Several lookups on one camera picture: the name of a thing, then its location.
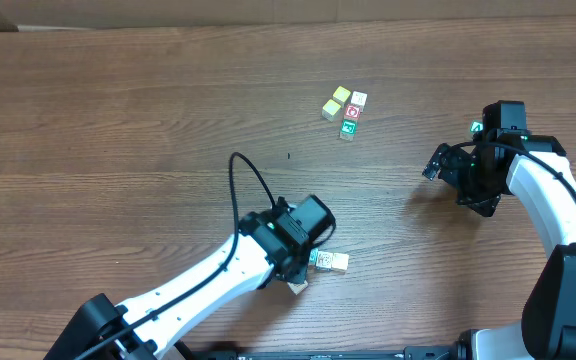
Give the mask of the white block blue side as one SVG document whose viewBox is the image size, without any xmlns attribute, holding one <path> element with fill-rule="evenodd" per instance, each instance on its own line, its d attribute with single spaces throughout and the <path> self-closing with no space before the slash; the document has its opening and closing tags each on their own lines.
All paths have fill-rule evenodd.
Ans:
<svg viewBox="0 0 576 360">
<path fill-rule="evenodd" d="M 299 295 L 303 290 L 305 290 L 308 287 L 308 282 L 304 281 L 301 284 L 296 284 L 296 283 L 288 283 L 288 287 L 290 288 L 290 290 L 295 294 L 295 295 Z"/>
</svg>

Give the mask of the yellow plain wooden block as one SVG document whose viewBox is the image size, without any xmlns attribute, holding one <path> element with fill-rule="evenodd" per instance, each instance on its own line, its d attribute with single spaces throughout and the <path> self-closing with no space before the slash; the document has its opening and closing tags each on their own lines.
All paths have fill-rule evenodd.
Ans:
<svg viewBox="0 0 576 360">
<path fill-rule="evenodd" d="M 332 255 L 331 269 L 337 272 L 346 272 L 349 266 L 349 255 L 334 253 Z"/>
</svg>

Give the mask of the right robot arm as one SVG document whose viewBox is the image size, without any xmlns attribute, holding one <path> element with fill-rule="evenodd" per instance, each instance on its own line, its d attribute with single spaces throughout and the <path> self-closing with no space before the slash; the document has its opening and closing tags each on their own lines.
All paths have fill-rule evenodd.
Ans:
<svg viewBox="0 0 576 360">
<path fill-rule="evenodd" d="M 527 127 L 521 101 L 500 100 L 482 111 L 469 142 L 440 144 L 422 174 L 457 192 L 456 202 L 490 217 L 504 195 L 519 199 L 547 263 L 519 322 L 467 330 L 450 346 L 407 348 L 407 359 L 576 359 L 576 181 L 553 136 Z"/>
</svg>

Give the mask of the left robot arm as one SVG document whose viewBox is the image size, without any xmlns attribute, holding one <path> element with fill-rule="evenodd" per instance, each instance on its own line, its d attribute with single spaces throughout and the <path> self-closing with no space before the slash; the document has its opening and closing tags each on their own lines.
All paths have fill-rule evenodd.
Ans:
<svg viewBox="0 0 576 360">
<path fill-rule="evenodd" d="M 335 218 L 316 196 L 279 199 L 244 216 L 214 253 L 167 283 L 113 304 L 100 293 L 73 315 L 47 353 L 62 359 L 160 359 L 217 309 L 273 280 L 302 285 L 316 239 Z"/>
</svg>

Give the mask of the white block blue H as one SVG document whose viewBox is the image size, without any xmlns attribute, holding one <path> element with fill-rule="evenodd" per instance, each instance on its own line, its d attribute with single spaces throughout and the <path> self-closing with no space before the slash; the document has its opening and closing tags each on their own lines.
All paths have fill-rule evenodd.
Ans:
<svg viewBox="0 0 576 360">
<path fill-rule="evenodd" d="M 315 261 L 315 268 L 322 271 L 331 271 L 334 255 L 330 252 L 319 251 Z"/>
</svg>

